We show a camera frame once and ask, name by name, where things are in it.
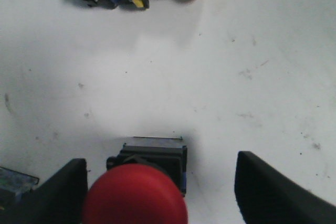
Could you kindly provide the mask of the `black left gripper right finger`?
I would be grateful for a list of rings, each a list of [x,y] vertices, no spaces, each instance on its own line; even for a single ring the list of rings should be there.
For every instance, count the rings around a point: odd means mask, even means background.
[[[245,223],[335,223],[335,206],[250,151],[237,156],[234,192]]]

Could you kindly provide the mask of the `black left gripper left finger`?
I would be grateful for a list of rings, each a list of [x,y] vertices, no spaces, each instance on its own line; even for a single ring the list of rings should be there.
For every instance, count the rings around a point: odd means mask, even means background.
[[[74,158],[16,206],[5,210],[1,223],[81,223],[87,192],[87,162]]]

